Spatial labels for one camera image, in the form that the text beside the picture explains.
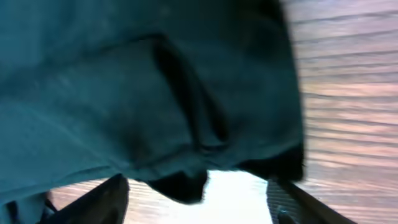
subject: wooden table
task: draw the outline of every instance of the wooden table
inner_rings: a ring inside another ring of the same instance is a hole
[[[301,188],[358,223],[398,223],[398,0],[284,6],[309,148]],[[62,207],[96,184],[60,189],[55,199]],[[127,221],[164,223],[151,216],[161,216],[163,198],[132,188]]]

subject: clothing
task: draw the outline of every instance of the clothing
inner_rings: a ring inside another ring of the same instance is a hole
[[[0,205],[117,173],[183,203],[201,187],[167,186],[208,169],[302,176],[277,2],[0,0],[0,49]]]

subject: cloth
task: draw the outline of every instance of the cloth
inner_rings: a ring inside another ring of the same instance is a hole
[[[183,203],[202,188],[178,196],[158,181],[302,176],[273,0],[0,0],[0,49],[0,205],[118,173]],[[295,171],[270,166],[292,150]]]

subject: blurry dark object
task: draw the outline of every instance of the blurry dark object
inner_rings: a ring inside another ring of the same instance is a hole
[[[355,224],[290,182],[269,180],[267,198],[273,224]]]
[[[40,224],[122,224],[129,198],[129,184],[115,175]]]

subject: dark teal fabric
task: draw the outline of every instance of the dark teal fabric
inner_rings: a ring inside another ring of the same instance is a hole
[[[0,0],[0,205],[117,173],[243,169],[302,142],[273,0]]]

